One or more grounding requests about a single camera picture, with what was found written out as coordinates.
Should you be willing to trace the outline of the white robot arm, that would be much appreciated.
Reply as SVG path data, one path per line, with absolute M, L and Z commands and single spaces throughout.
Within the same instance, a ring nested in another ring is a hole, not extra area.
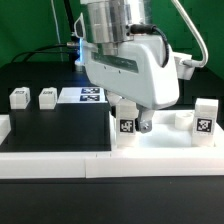
M 137 130 L 179 98 L 172 48 L 152 23 L 151 0 L 80 0 L 74 24 L 91 83 L 136 103 Z

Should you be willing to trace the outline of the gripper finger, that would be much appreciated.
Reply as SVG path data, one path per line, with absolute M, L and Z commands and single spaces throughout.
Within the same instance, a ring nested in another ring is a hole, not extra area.
M 119 96 L 113 92 L 110 92 L 110 91 L 106 92 L 106 97 L 107 97 L 107 100 L 108 100 L 110 106 L 116 106 L 118 104 L 118 102 L 122 99 L 121 96 Z
M 137 106 L 138 117 L 137 117 L 137 127 L 141 133 L 147 133 L 152 130 L 152 118 L 154 111 L 143 107 L 141 105 Z

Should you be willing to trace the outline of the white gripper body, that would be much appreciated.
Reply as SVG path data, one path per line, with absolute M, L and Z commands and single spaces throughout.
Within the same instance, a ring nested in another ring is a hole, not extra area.
M 99 54 L 95 44 L 83 41 L 83 61 L 90 82 L 152 110 L 172 106 L 179 98 L 172 49 L 169 52 L 163 67 L 165 46 L 159 35 L 136 35 L 118 45 L 117 56 Z

